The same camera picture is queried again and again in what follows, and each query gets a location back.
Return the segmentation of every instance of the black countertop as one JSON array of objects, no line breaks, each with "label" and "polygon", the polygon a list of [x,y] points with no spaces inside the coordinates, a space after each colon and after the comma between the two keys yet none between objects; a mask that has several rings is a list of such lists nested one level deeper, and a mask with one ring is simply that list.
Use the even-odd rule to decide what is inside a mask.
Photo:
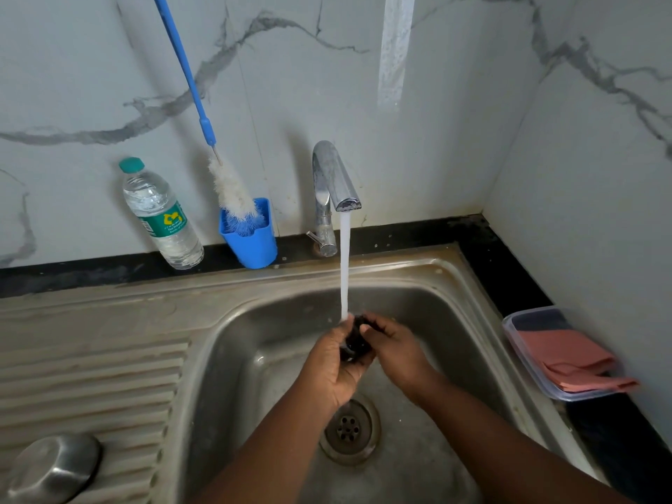
[{"label": "black countertop", "polygon": [[[275,263],[319,259],[304,235],[280,237]],[[551,301],[480,215],[354,228],[350,254],[458,243],[502,316]],[[206,246],[189,271],[173,270],[158,252],[46,263],[0,270],[0,298],[82,286],[132,283],[240,269],[226,245]],[[672,502],[672,454],[626,394],[567,404],[567,415],[611,485],[639,503]]]}]

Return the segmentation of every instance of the ribbed drainboard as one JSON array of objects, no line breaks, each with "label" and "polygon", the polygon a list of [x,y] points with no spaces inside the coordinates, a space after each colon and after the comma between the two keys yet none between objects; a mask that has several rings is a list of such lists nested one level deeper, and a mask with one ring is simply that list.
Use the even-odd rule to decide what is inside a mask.
[{"label": "ribbed drainboard", "polygon": [[2,354],[0,478],[32,441],[90,433],[103,460],[72,502],[146,503],[188,347],[173,334]]}]

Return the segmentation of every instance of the blue plastic holder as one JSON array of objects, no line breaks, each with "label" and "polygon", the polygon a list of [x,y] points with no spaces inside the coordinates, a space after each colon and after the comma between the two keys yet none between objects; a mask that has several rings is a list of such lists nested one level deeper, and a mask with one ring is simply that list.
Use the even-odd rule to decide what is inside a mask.
[{"label": "blue plastic holder", "polygon": [[249,237],[241,237],[235,233],[224,233],[226,226],[226,211],[220,209],[219,233],[236,254],[238,261],[248,269],[262,269],[271,265],[278,255],[278,245],[275,244],[275,235],[271,225],[271,209],[267,198],[255,198],[257,210],[266,221],[265,225],[257,228]]}]

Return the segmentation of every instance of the green label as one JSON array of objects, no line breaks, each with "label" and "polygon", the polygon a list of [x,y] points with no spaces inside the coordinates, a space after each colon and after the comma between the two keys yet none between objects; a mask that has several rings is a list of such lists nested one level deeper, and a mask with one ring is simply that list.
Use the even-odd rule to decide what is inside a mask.
[{"label": "green label", "polygon": [[152,237],[170,237],[187,226],[187,216],[182,212],[179,202],[175,202],[170,209],[158,216],[138,217],[138,219]]}]

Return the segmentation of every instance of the sink drain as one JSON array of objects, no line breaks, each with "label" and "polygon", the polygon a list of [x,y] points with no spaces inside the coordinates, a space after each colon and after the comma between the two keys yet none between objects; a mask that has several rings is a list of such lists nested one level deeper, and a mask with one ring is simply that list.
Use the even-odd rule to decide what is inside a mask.
[{"label": "sink drain", "polygon": [[341,465],[357,465],[366,460],[380,440],[380,417],[370,399],[355,393],[340,407],[324,428],[320,446]]}]

